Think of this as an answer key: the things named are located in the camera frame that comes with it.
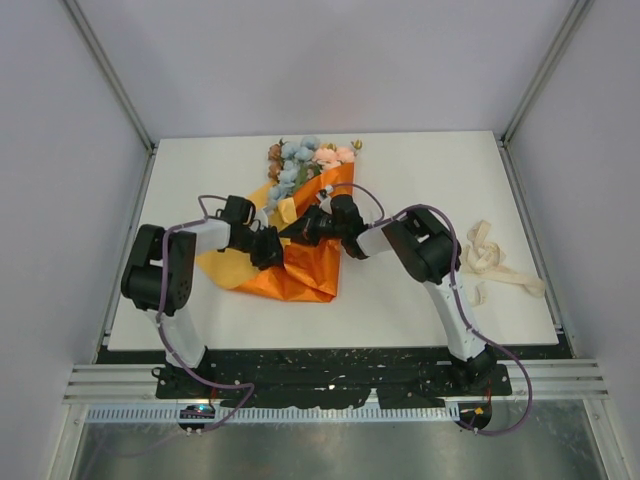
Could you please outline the orange wrapping paper sheet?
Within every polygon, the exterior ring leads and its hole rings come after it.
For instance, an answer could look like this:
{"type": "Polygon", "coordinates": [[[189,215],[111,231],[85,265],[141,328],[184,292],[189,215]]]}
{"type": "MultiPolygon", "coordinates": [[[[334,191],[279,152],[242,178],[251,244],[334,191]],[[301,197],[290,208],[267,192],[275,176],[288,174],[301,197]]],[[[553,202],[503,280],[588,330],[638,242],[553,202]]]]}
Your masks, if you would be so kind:
{"type": "MultiPolygon", "coordinates": [[[[269,216],[278,229],[288,226],[317,202],[319,190],[336,185],[339,194],[353,192],[355,165],[347,163],[307,181],[291,198],[281,200],[269,216]]],[[[196,257],[196,265],[216,286],[229,291],[285,302],[329,303],[338,294],[341,246],[323,240],[303,246],[283,240],[284,265],[259,270],[250,256],[237,250],[210,251],[196,257]]]]}

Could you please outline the fake flower bouquet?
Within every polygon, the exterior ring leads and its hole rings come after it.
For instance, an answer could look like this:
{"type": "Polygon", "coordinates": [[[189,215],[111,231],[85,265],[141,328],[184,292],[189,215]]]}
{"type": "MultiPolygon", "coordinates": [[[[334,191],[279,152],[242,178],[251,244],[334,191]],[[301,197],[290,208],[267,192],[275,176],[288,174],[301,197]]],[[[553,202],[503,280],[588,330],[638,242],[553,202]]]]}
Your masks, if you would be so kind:
{"type": "Polygon", "coordinates": [[[299,142],[280,139],[269,147],[268,178],[274,184],[267,193],[268,211],[274,211],[281,200],[292,197],[322,173],[321,166],[314,160],[319,147],[320,140],[314,136],[303,137],[299,142]]]}

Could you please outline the cream ribbon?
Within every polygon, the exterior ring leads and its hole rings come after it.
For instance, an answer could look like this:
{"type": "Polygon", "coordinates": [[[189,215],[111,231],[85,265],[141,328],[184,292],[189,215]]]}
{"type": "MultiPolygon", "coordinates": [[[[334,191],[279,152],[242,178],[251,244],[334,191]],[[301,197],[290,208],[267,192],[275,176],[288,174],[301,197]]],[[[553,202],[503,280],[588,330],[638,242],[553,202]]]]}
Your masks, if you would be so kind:
{"type": "Polygon", "coordinates": [[[505,251],[498,243],[488,239],[490,232],[491,224],[480,220],[468,231],[468,243],[462,249],[460,272],[479,279],[469,297],[471,306],[477,307],[487,302],[486,281],[516,286],[531,297],[543,298],[546,294],[545,282],[538,276],[508,267],[505,264],[505,251]]]}

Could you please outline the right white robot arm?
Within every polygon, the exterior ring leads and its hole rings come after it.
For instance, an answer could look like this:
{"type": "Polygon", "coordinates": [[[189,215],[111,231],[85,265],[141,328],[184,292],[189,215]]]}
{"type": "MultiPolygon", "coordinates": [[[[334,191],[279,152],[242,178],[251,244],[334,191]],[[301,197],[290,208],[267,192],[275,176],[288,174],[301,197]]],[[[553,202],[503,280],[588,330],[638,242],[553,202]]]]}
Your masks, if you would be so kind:
{"type": "Polygon", "coordinates": [[[340,241],[352,258],[393,252],[409,276],[428,292],[443,325],[454,386],[474,394],[488,384],[497,364],[494,348],[480,337],[472,306],[457,280],[461,247],[455,235],[425,206],[412,206],[378,224],[363,220],[353,197],[340,194],[310,206],[280,236],[317,246],[340,241]]]}

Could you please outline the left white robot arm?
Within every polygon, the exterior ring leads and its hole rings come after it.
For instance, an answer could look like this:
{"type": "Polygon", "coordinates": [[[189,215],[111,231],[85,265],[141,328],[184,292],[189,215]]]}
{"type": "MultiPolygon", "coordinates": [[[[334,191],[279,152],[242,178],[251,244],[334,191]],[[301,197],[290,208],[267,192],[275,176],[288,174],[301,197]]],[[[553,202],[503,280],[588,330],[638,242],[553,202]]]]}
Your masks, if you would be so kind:
{"type": "Polygon", "coordinates": [[[207,395],[214,382],[208,349],[187,307],[196,257],[228,249],[247,254],[263,271],[284,264],[284,248],[277,228],[250,200],[223,197],[224,206],[210,213],[198,197],[202,217],[163,228],[139,227],[121,279],[121,294],[153,322],[164,346],[166,365],[177,371],[179,386],[189,396],[207,395]]]}

